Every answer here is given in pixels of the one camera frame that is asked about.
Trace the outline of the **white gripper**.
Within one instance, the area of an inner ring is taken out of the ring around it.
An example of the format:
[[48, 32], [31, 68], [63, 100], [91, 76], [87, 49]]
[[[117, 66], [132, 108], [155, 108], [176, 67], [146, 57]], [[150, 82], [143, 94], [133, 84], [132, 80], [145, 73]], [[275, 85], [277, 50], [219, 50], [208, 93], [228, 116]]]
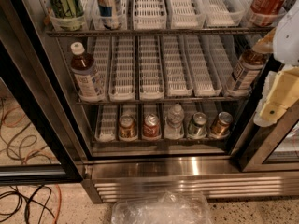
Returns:
[[[299, 65], [299, 0], [276, 27], [273, 53], [281, 63]], [[270, 71], [253, 122], [260, 127], [276, 124], [298, 99], [299, 67], [286, 66], [278, 72]]]

